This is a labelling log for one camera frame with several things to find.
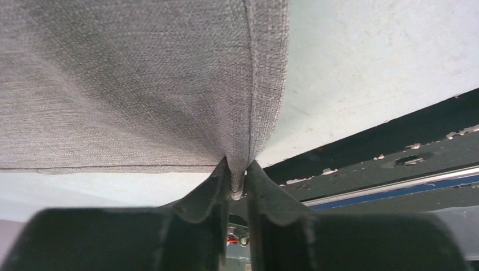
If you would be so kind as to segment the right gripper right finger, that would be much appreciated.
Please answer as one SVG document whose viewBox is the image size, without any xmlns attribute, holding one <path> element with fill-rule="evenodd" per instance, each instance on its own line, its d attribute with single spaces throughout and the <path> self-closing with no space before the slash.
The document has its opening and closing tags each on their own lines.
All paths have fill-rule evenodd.
<svg viewBox="0 0 479 271">
<path fill-rule="evenodd" d="M 446 225 L 427 213 L 314 211 L 252 162 L 245 178 L 253 270 L 469 270 Z"/>
</svg>

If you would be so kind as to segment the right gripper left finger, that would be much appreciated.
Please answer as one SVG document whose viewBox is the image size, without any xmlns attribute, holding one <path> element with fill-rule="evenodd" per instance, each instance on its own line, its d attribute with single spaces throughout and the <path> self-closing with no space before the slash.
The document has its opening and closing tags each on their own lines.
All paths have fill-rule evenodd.
<svg viewBox="0 0 479 271">
<path fill-rule="evenodd" d="M 17 237 L 2 270 L 220 270 L 230 171 L 225 159 L 180 200 L 161 207 L 51 208 Z"/>
</svg>

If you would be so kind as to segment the grey cloth napkin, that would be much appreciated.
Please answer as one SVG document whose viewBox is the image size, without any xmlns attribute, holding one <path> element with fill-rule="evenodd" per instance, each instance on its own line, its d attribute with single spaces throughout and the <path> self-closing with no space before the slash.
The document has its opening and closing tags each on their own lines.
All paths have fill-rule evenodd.
<svg viewBox="0 0 479 271">
<path fill-rule="evenodd" d="M 2 1 L 1 169 L 210 172 L 231 197 L 285 88 L 287 1 Z"/>
</svg>

